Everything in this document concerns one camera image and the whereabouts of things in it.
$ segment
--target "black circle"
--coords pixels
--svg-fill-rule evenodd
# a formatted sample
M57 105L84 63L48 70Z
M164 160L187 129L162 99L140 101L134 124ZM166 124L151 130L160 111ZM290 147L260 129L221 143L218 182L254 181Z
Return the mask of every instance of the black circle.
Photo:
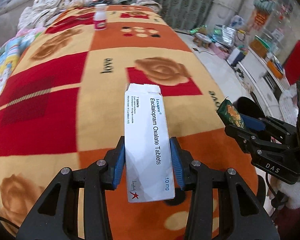
M164 200L168 206L177 206L186 200L186 193L181 188L175 188L176 196L173 199Z

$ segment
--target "pink bottle label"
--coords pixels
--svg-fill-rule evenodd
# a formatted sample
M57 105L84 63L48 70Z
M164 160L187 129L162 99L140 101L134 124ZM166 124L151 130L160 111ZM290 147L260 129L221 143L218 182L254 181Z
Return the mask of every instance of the pink bottle label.
M94 22L94 29L95 30L104 30L107 27L107 21L93 21Z

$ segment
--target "metal screw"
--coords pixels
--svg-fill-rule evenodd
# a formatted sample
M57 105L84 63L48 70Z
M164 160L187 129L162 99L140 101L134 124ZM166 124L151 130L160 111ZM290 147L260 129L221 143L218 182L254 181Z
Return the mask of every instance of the metal screw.
M103 165L105 165L106 164L106 161L105 160L98 160L97 161L97 165L98 166L103 166Z
M230 175L235 175L235 174L237 173L237 171L236 171L234 168L229 168L229 169L228 169L228 173L229 173Z
M192 164L193 166L198 167L198 166L201 165L201 162L200 162L200 161L192 161L191 164Z
M65 174L68 174L70 172L70 169L69 168L63 168L61 170L61 174L65 175Z

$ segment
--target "red star logo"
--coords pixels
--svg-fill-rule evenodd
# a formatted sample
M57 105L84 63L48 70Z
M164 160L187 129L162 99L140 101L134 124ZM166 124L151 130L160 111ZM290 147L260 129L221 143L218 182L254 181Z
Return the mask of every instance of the red star logo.
M138 194L137 194L137 192L135 192L135 193L132 193L132 192L130 192L130 194L132 194L132 195L133 195L133 198L132 198L132 199L134 199L135 197L136 197L137 199L139 199L139 198L138 198Z

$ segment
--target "bed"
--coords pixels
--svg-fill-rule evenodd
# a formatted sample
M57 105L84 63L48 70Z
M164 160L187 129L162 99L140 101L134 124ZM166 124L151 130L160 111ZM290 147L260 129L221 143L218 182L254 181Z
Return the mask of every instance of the bed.
M225 135L216 114L224 96L189 47L148 7L108 6L103 31L94 30L94 12L62 13L22 54L0 95L0 216L20 225L61 168L85 168L116 146L127 83L159 85L169 135L210 168L235 168L256 193L250 156ZM129 204L123 173L106 198L114 239L183 235L189 192L176 205ZM213 203L216 236L216 192Z

